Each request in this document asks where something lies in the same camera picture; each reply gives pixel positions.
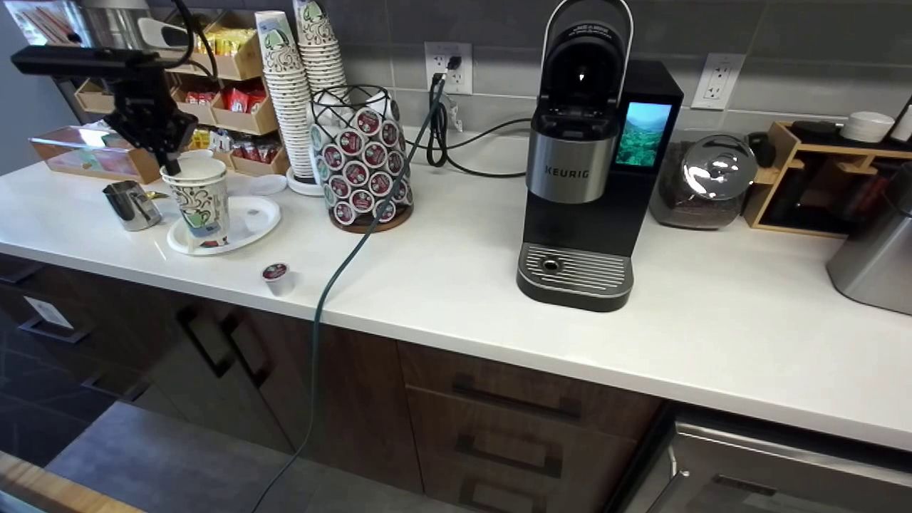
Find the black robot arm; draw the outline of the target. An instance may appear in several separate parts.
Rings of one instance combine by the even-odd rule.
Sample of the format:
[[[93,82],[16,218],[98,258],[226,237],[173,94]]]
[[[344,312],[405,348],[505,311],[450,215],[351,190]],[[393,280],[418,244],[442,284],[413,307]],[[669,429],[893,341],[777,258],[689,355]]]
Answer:
[[[112,84],[113,111],[105,121],[132,146],[145,147],[166,176],[180,173],[196,116],[177,109],[166,62],[155,50],[25,46],[12,54],[23,74],[90,76]]]

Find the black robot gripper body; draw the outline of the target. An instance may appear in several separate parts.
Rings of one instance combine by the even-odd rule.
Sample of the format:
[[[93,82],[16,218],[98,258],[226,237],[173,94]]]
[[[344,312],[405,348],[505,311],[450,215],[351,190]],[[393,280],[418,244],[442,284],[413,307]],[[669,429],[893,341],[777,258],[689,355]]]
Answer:
[[[145,147],[166,176],[180,173],[180,153],[196,127],[196,116],[177,109],[159,72],[116,80],[105,121],[135,147]]]

